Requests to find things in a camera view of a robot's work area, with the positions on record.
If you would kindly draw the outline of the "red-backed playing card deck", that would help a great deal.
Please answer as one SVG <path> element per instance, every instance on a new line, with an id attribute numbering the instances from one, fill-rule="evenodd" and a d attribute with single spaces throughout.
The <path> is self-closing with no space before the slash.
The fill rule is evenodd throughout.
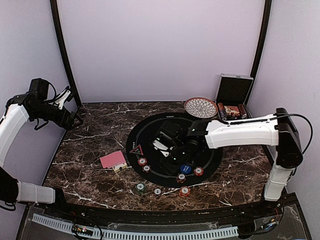
<path id="1" fill-rule="evenodd" d="M 121 151 L 115 151 L 100 158 L 103 169 L 113 168 L 121 164 L 125 164 L 126 160 Z"/>

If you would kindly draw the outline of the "green poker chip stack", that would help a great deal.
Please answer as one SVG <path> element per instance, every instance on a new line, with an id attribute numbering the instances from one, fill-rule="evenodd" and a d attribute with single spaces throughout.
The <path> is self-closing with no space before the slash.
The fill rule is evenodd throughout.
<path id="1" fill-rule="evenodd" d="M 144 183 L 138 183 L 135 185 L 135 189 L 139 195 L 143 195 L 146 191 L 146 186 Z"/>

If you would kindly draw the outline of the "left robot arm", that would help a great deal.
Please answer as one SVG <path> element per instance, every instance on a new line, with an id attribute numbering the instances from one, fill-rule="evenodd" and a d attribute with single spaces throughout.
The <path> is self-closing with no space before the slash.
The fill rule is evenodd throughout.
<path id="1" fill-rule="evenodd" d="M 52 84 L 42 78 L 32 79 L 29 90 L 24 94 L 10 98 L 5 106 L 5 112 L 0 119 L 0 166 L 4 167 L 8 151 L 17 134 L 27 122 L 37 123 L 35 130 L 40 130 L 49 122 L 69 131 L 83 124 L 81 117 L 68 111 L 64 104 L 73 99 L 74 94 L 70 87 L 61 93 L 55 93 L 48 98 Z M 0 170 L 0 199 L 8 207 L 15 203 L 33 203 L 51 205 L 51 210 L 60 218 L 67 218 L 71 213 L 70 206 L 65 203 L 63 190 L 60 188 L 45 187 L 27 183 L 13 178 L 3 168 Z"/>

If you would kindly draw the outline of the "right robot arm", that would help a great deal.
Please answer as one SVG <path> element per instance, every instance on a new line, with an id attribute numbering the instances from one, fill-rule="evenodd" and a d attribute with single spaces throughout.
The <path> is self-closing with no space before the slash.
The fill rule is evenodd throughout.
<path id="1" fill-rule="evenodd" d="M 266 217 L 275 208 L 294 170 L 302 163 L 305 149 L 292 121 L 293 113 L 277 108 L 274 114 L 243 120 L 196 120 L 188 128 L 184 140 L 176 139 L 179 126 L 166 122 L 152 144 L 172 158 L 191 157 L 203 140 L 209 149 L 228 146 L 266 145 L 276 147 L 276 160 L 264 187 L 264 199 L 255 205 L 255 213 Z"/>

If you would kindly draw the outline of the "red poker chip stack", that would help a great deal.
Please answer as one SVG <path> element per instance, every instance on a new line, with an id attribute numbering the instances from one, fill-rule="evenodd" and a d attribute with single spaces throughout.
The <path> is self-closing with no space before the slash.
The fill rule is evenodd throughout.
<path id="1" fill-rule="evenodd" d="M 186 198 L 191 194 L 191 190 L 188 186 L 183 186 L 179 190 L 179 196 L 181 198 Z"/>

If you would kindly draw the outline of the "red triangular all-in marker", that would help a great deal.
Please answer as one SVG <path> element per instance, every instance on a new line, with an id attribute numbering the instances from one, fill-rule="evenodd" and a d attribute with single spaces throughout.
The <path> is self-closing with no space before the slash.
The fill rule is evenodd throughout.
<path id="1" fill-rule="evenodd" d="M 129 153 L 130 154 L 141 155 L 141 156 L 144 155 L 142 146 L 140 144 L 138 146 L 136 146 L 135 148 L 133 148 Z"/>

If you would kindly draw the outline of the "orange black poker chip stack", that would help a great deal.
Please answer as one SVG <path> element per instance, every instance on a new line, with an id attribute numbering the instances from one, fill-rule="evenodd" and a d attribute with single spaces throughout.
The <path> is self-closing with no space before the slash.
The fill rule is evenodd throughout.
<path id="1" fill-rule="evenodd" d="M 153 194 L 154 194 L 155 196 L 160 196 L 160 195 L 162 194 L 162 190 L 161 190 L 160 188 L 155 188 L 155 189 L 153 190 Z"/>

